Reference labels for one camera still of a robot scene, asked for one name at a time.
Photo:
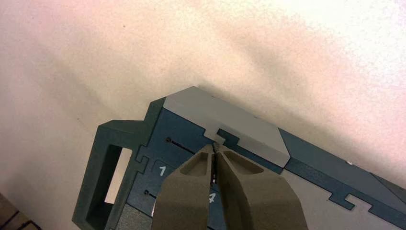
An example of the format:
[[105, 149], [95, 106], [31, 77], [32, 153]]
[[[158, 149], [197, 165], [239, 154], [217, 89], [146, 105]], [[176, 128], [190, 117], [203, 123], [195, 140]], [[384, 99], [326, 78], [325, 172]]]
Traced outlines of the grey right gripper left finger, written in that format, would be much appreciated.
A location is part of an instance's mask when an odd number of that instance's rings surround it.
[[213, 157], [213, 146], [205, 145], [166, 177], [155, 203], [153, 230], [207, 229]]

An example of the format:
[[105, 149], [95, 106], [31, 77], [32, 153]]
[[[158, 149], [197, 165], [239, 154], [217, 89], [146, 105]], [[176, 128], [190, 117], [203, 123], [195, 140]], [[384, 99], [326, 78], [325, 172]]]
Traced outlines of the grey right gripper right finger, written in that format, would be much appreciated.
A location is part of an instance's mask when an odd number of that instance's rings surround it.
[[306, 230], [299, 197], [279, 174], [219, 146], [216, 175], [228, 230]]

